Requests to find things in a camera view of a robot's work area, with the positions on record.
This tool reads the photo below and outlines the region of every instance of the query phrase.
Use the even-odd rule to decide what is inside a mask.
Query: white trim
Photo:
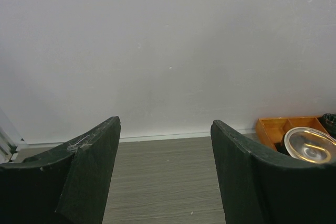
[[[256,133],[254,129],[248,130],[237,130],[240,134],[253,134]],[[137,137],[124,137],[120,138],[120,143],[129,142],[142,142],[142,141],[155,141],[155,140],[172,140],[172,139],[184,139],[184,138],[197,138],[197,137],[210,137],[209,132],[198,132],[198,133],[186,133],[186,134],[172,134],[172,135],[162,135],[162,136],[137,136]],[[55,147],[63,142],[54,143],[34,143],[29,144],[28,148],[47,148]]]

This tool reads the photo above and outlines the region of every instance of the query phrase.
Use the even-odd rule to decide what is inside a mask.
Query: wall
[[[336,0],[0,0],[0,107],[28,143],[334,111]]]

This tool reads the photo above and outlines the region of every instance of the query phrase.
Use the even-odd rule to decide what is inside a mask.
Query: wooden organizer
[[[309,127],[329,134],[319,121],[320,116],[291,118],[259,118],[256,132],[260,142],[273,150],[281,143],[284,134],[295,127]]]

